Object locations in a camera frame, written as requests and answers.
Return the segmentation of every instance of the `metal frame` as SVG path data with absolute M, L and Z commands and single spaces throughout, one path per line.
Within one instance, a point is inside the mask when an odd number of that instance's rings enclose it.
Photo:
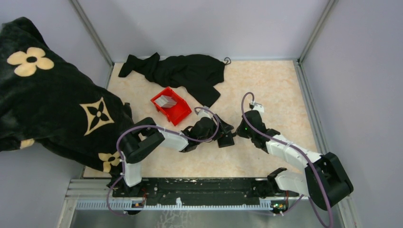
M 105 61 L 110 65 L 110 72 L 109 78 L 107 81 L 106 86 L 109 84 L 110 75 L 113 70 L 113 64 L 108 51 L 106 50 L 105 46 L 103 45 L 101 39 L 97 35 L 94 27 L 92 26 L 90 20 L 86 16 L 84 10 L 82 9 L 81 5 L 79 4 L 78 0 L 69 0 L 72 4 L 73 8 L 75 9 L 78 17 L 81 19 L 84 27 L 86 28 L 87 32 L 91 36 L 93 42 L 95 43 L 96 47 L 98 48 L 101 55 L 104 57 Z M 329 0 L 324 12 L 322 13 L 315 29 L 313 30 L 311 37 L 309 38 L 307 44 L 305 45 L 300 58 L 293 60 L 295 70 L 298 77 L 298 82 L 301 88 L 301 92 L 304 98 L 304 103 L 307 109 L 307 114 L 309 117 L 309 122 L 311 124 L 312 132 L 314 135 L 315 143 L 318 148 L 318 152 L 327 153 L 329 151 L 328 145 L 326 143 L 326 139 L 323 133 L 322 125 L 319 119 L 319 115 L 316 110 L 315 102 L 311 94 L 311 90 L 309 88 L 309 82 L 307 79 L 307 75 L 303 68 L 303 63 L 307 58 L 310 50 L 312 49 L 317 37 L 319 36 L 321 30 L 323 29 L 326 20 L 328 19 L 331 11 L 334 9 L 335 5 L 337 4 L 338 0 Z M 73 219 L 74 210 L 76 209 L 78 199 L 80 200 L 100 200 L 105 199 L 108 188 L 106 188 L 106 184 L 109 180 L 105 179 L 97 179 L 97 180 L 71 180 L 70 185 L 68 187 L 65 201 L 63 204 L 63 209 L 61 211 L 61 215 L 59 218 L 58 227 L 59 228 L 68 228 L 70 227 L 71 220 Z M 121 200 L 140 200 L 140 199 L 127 199 L 127 198 L 120 198 Z M 339 209 L 339 213 L 341 218 L 343 219 L 343 224 L 345 227 L 362 227 L 358 214 L 355 208 L 355 204 L 352 201 L 350 196 L 343 199 L 337 205 Z
M 109 179 L 72 179 L 67 189 L 64 210 L 108 210 L 105 201 L 105 195 L 108 193 L 106 184 Z M 296 200 L 298 197 L 289 197 L 289 200 Z M 110 195 L 110 207 L 114 210 L 270 210 L 271 200 L 285 200 L 284 197 L 266 197 L 260 199 L 256 205 L 232 205 L 232 206 L 188 206 L 182 205 L 182 201 L 176 201 L 176 205 L 155 206 L 145 205 L 143 208 L 133 208 L 132 204 L 141 203 L 141 197 L 122 197 L 115 198 Z M 63 227 L 71 217 L 70 213 L 59 219 L 59 227 Z

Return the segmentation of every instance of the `black blanket with flower pattern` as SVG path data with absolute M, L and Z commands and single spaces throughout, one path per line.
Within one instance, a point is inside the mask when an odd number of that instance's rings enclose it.
M 96 86 L 46 45 L 27 18 L 0 31 L 0 151 L 42 144 L 96 170 L 121 170 L 116 141 L 129 104 Z

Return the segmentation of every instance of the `cable tie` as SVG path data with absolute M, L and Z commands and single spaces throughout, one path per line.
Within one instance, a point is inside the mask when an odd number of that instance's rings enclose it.
M 284 152 L 291 146 L 293 144 L 293 142 L 292 141 L 289 141 L 288 143 L 287 143 L 287 145 L 286 145 L 286 147 L 284 147 Z

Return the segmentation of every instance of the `flower pattern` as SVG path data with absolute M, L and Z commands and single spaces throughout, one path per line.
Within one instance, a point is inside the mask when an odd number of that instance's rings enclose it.
M 108 109 L 106 108 L 104 98 L 92 104 L 80 104 L 87 114 L 88 126 L 87 131 L 84 136 L 90 134 L 95 129 L 105 125 L 112 124 L 114 121 L 109 115 Z
M 34 144 L 35 140 L 34 139 L 25 139 L 21 141 L 21 144 L 19 146 L 20 149 L 24 149 L 26 147 L 32 146 Z
M 27 52 L 17 51 L 7 58 L 7 63 L 19 65 L 14 69 L 14 73 L 20 77 L 33 75 L 37 68 L 50 70 L 55 64 L 52 60 L 44 57 L 45 51 L 38 47 L 30 47 Z
M 120 163 L 120 155 L 119 152 L 115 152 L 114 154 L 110 153 L 99 153 L 98 154 L 99 159 L 104 162 L 104 170 L 103 172 L 110 172 L 111 171 L 111 165 L 117 166 Z

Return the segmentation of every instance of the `fabric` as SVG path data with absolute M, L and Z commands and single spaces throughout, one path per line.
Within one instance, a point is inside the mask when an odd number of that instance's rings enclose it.
M 175 56 L 162 61 L 158 53 L 144 60 L 129 55 L 119 77 L 134 70 L 162 87 L 183 86 L 200 104 L 211 107 L 220 97 L 213 86 L 224 81 L 224 67 L 223 62 L 206 55 Z
M 118 175 L 122 165 L 116 141 L 134 125 L 131 117 L 129 104 L 49 49 L 29 19 L 3 24 L 0 151 L 38 142 L 60 156 Z

